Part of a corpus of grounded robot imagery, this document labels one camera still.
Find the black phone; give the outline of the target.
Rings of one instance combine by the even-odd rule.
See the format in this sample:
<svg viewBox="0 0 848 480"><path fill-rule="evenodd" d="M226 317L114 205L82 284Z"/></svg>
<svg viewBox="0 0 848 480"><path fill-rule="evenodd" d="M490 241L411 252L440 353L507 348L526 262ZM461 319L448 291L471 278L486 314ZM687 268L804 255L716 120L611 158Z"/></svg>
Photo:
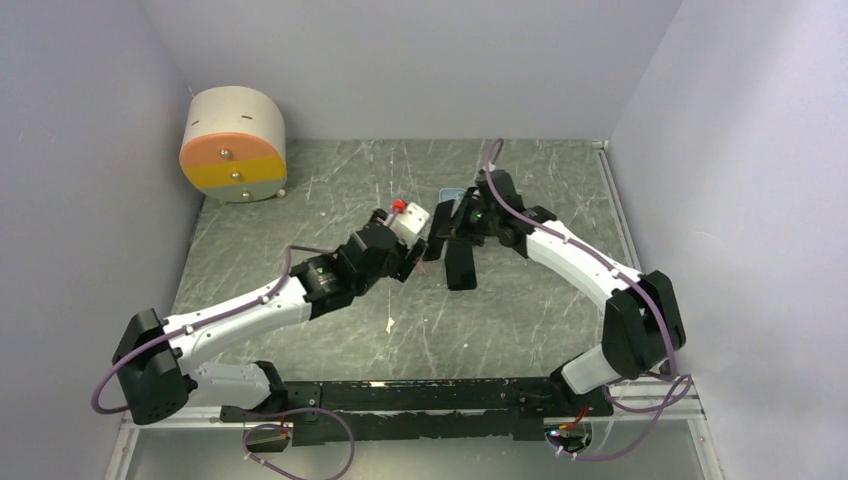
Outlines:
<svg viewBox="0 0 848 480"><path fill-rule="evenodd" d="M416 267L425 257L428 249L426 240L419 239L409 251L408 260L413 267Z"/></svg>

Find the light blue phone case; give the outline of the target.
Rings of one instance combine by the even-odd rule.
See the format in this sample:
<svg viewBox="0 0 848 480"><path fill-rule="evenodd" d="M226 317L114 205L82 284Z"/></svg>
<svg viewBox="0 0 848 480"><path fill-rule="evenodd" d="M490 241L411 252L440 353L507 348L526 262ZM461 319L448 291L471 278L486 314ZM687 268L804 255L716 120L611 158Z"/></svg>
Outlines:
<svg viewBox="0 0 848 480"><path fill-rule="evenodd" d="M465 193L463 188L443 188L438 193L438 202L461 201Z"/></svg>

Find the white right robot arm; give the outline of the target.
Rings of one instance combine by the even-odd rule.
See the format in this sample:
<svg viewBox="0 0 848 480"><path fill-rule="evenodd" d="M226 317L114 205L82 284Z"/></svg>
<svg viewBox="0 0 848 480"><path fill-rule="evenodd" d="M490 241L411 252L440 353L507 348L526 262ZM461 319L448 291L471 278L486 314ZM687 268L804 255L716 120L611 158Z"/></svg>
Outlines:
<svg viewBox="0 0 848 480"><path fill-rule="evenodd" d="M670 278L641 273L584 242L542 206L528 207L503 170L481 171L473 186L445 189L431 223L425 260L443 260L449 290L477 285L473 249L487 239L558 274L603 315L599 343L553 373L553 408L572 415L589 392L616 380L633 380L670 362L686 343Z"/></svg>

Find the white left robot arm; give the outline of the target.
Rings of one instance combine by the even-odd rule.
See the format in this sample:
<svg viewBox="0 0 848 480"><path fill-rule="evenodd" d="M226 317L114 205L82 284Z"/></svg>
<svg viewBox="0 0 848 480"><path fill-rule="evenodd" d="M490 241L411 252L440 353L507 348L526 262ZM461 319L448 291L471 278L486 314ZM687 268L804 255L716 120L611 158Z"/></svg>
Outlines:
<svg viewBox="0 0 848 480"><path fill-rule="evenodd" d="M299 264L287 260L277 280L254 291L167 318L152 308L136 313L107 375L117 378L125 411L150 425L206 392L262 420L277 418L287 395L272 363L222 365L214 357L253 336L346 308L383 278L405 281L426 250L425 223L418 215L371 221L333 251L312 248Z"/></svg>

